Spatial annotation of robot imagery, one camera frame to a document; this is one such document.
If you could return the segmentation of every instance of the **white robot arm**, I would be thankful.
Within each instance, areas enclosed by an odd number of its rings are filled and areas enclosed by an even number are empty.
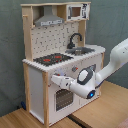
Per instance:
[[[96,73],[96,85],[128,62],[128,39],[115,46],[110,54],[109,64]]]
[[[112,49],[109,64],[98,73],[94,72],[94,66],[83,69],[77,79],[53,75],[51,80],[61,89],[70,90],[84,99],[90,99],[95,95],[95,89],[100,87],[101,82],[127,62],[128,39]]]

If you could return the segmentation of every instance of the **oven door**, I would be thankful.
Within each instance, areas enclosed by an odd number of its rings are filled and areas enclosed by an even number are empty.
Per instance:
[[[67,5],[67,21],[82,19],[83,4]]]

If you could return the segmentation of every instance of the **toy kitchen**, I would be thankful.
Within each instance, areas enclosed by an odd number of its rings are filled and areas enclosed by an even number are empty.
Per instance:
[[[45,127],[101,95],[100,88],[93,90],[90,79],[95,79],[93,72],[102,69],[105,49],[85,43],[90,4],[21,5],[26,108]],[[81,87],[87,82],[88,92],[84,93]]]

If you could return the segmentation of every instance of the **wooden frame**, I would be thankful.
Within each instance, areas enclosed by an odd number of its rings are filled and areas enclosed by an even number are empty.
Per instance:
[[[104,53],[102,53],[102,63],[101,63],[101,69],[103,68],[104,64]]]
[[[81,13],[78,16],[73,16],[74,14],[77,14],[77,12],[81,12],[81,7],[82,7],[83,3],[77,3],[77,4],[72,4],[72,3],[68,3],[68,4],[64,4],[64,5],[57,5],[57,16],[61,17],[65,20],[65,22],[72,22],[72,21],[81,21],[81,20],[89,20],[88,18],[82,18]],[[88,4],[88,8],[89,8],[89,12],[88,15],[90,14],[90,3]],[[76,7],[74,9],[74,11],[72,10],[72,18],[68,19],[68,8],[69,7]]]
[[[25,79],[25,94],[26,94],[26,110],[30,111],[30,89],[29,89],[29,74],[28,74],[28,65],[23,63],[24,67],[24,79]]]
[[[33,48],[32,48],[32,37],[31,37],[31,29],[35,27],[33,21],[35,18],[39,16],[38,8],[45,5],[54,5],[57,8],[57,15],[66,19],[66,6],[67,4],[81,4],[81,3],[91,3],[91,2],[67,2],[67,3],[44,3],[44,4],[21,4],[22,6],[22,17],[23,17],[23,30],[24,30],[24,44],[25,44],[25,56],[27,60],[33,61]],[[78,46],[85,46],[85,30],[86,30],[86,19],[82,20],[74,20],[74,21],[65,21],[67,22],[75,22],[79,21],[78,32],[81,33],[83,37],[83,41],[78,42]]]
[[[43,72],[44,126],[49,128],[48,73]]]

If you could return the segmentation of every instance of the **sink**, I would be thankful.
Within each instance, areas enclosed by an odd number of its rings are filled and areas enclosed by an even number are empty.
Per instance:
[[[86,48],[86,47],[77,47],[77,48],[68,49],[65,51],[65,53],[76,55],[76,56],[88,54],[90,52],[95,52],[95,50],[91,48]]]

